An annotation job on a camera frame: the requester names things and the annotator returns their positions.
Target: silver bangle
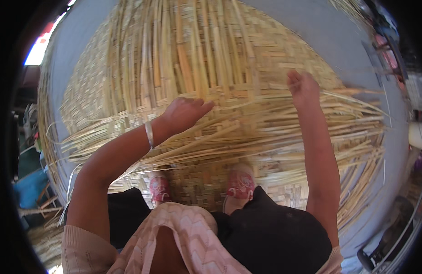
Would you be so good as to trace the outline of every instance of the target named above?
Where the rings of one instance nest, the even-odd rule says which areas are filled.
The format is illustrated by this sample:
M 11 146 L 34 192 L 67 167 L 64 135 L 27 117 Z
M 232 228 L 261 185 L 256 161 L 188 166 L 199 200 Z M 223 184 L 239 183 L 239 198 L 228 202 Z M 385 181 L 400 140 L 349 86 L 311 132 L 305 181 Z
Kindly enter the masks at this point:
M 149 140 L 150 149 L 152 150 L 154 148 L 152 124 L 149 121 L 147 121 L 145 123 L 145 127 L 146 127 L 147 139 Z

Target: right hand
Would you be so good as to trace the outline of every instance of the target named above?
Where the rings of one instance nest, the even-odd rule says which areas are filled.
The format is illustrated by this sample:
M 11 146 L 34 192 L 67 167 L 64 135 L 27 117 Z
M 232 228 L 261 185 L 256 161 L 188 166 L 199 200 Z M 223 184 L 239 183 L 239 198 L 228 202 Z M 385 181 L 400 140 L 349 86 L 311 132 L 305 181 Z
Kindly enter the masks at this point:
M 287 73 L 287 85 L 293 97 L 293 104 L 297 111 L 304 108 L 320 106 L 319 84 L 308 72 L 299 74 L 295 70 Z
M 159 116 L 171 135 L 179 134 L 193 127 L 196 122 L 205 116 L 214 107 L 214 102 L 204 102 L 203 99 L 187 99 L 178 97 Z

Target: woven bamboo floor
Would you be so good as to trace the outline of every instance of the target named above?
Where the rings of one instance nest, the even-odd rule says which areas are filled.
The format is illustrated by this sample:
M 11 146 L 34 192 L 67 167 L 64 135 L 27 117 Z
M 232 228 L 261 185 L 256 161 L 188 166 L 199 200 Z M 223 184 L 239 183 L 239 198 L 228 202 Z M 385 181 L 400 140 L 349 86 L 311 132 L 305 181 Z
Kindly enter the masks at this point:
M 345 228 L 368 202 L 363 194 L 382 163 L 384 112 L 377 102 L 352 98 L 370 91 L 346 89 L 298 35 L 239 1 L 119 1 L 64 94 L 61 114 L 70 136 L 56 142 L 46 119 L 41 137 L 81 164 L 178 96 L 214 100 L 217 107 L 196 126 L 149 152 L 109 191 L 138 187 L 150 203 L 147 172 L 165 170 L 175 201 L 220 211 L 228 168 L 242 161 L 274 201 L 305 209 L 303 144 L 286 84 L 290 69 L 310 72 L 323 90 L 342 178 L 338 223 Z M 47 158 L 60 162 L 54 153 Z

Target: floor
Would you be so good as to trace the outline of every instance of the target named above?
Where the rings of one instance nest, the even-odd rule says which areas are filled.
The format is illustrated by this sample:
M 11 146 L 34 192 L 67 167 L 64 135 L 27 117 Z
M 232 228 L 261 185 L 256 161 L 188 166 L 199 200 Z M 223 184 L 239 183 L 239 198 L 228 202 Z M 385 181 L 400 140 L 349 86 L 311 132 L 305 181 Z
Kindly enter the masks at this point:
M 280 21 L 289 29 L 298 33 L 343 80 L 348 87 L 362 87 L 371 90 L 383 90 L 376 75 L 371 71 L 371 63 L 362 41 L 369 43 L 368 35 L 352 23 L 344 13 L 335 10 L 327 1 L 315 0 L 244 0 L 243 2 L 264 11 Z M 115 0 L 80 0 L 64 18 L 56 30 L 52 71 L 52 104 L 55 119 L 61 120 L 58 108 L 80 54 L 87 42 L 115 5 Z M 356 259 L 356 252 L 367 238 L 379 231 L 383 216 L 389 211 L 391 203 L 401 187 L 401 175 L 408 155 L 407 110 L 401 92 L 393 77 L 387 81 L 382 77 L 386 90 L 384 94 L 363 97 L 363 100 L 379 99 L 381 108 L 391 114 L 385 124 L 389 128 L 385 134 L 386 148 L 385 172 L 379 173 L 373 182 L 373 202 L 365 213 L 348 232 L 340 238 L 341 253 L 345 257 L 342 263 L 344 273 L 352 273 L 361 268 Z M 61 139 L 68 132 L 63 124 L 58 125 Z M 64 166 L 67 182 L 74 169 L 71 164 Z M 367 246 L 372 251 L 380 237 Z

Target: red shoe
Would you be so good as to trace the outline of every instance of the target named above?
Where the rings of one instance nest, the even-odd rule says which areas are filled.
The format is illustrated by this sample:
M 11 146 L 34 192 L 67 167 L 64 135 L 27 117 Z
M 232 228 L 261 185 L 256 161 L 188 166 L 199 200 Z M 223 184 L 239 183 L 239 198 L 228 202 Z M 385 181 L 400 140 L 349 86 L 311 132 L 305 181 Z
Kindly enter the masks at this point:
M 149 189 L 153 202 L 171 202 L 170 184 L 163 172 L 150 172 Z
M 234 165 L 228 176 L 228 190 L 223 202 L 223 212 L 230 215 L 253 199 L 255 180 L 253 170 L 245 163 Z

